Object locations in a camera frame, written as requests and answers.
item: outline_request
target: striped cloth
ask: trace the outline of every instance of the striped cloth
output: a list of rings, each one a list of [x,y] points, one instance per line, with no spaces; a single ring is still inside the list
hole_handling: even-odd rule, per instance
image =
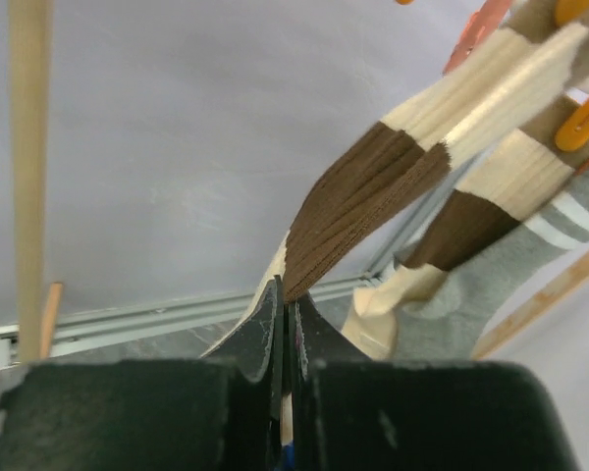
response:
[[[537,270],[589,242],[589,169],[498,242],[452,270],[427,302],[396,310],[394,358],[468,358],[485,325]]]
[[[589,10],[558,29],[557,0],[530,0],[453,72],[375,124],[310,190],[265,282],[292,301],[451,170],[589,76]]]
[[[343,326],[351,342],[374,358],[388,357],[397,336],[393,309],[429,299],[450,270],[519,226],[589,160],[589,142],[576,152],[554,145],[576,108],[573,100],[559,98],[460,180],[403,265],[379,287],[354,291]]]

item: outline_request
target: wooden stick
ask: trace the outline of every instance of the wooden stick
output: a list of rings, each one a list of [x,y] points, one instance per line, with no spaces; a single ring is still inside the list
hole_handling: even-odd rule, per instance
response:
[[[41,354],[51,0],[9,0],[20,361]]]
[[[484,358],[589,280],[589,251],[483,336],[473,358]]]
[[[41,319],[41,358],[48,358],[50,356],[62,294],[63,283],[53,283],[50,285],[48,297],[46,298],[46,308],[43,311],[43,318]]]

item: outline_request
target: gray striped cloth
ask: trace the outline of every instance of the gray striped cloth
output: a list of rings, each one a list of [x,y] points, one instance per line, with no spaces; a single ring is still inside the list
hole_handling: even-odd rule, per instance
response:
[[[396,359],[469,358],[498,308],[541,267],[589,242],[589,169],[507,236],[452,270],[399,322]]]

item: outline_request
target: wooden rod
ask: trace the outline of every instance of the wooden rod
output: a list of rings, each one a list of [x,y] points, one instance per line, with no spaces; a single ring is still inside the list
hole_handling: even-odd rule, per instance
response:
[[[46,298],[46,307],[43,311],[43,318],[41,319],[41,358],[48,358],[50,356],[62,295],[63,283],[53,283],[50,285],[48,297]]]
[[[473,350],[473,358],[480,359],[489,355],[588,280],[589,251],[484,335]]]
[[[9,0],[19,359],[41,355],[51,0]]]

